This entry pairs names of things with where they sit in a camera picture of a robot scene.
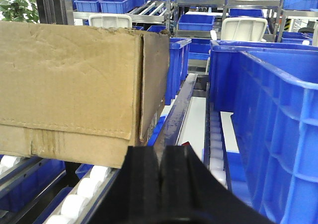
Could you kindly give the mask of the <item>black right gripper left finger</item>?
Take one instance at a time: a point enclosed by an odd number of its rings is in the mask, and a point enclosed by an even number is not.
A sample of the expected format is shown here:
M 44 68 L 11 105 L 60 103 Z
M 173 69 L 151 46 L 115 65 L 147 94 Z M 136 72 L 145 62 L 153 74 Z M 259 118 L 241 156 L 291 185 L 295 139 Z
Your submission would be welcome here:
M 128 147 L 125 160 L 89 224 L 154 224 L 160 208 L 153 147 Z

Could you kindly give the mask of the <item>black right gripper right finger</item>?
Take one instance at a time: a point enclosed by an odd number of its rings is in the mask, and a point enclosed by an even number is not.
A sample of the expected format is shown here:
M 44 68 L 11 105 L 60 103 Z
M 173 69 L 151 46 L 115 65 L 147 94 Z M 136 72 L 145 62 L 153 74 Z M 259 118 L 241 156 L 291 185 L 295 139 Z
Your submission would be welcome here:
M 162 224 L 269 224 L 226 189 L 191 146 L 167 146 L 161 159 Z

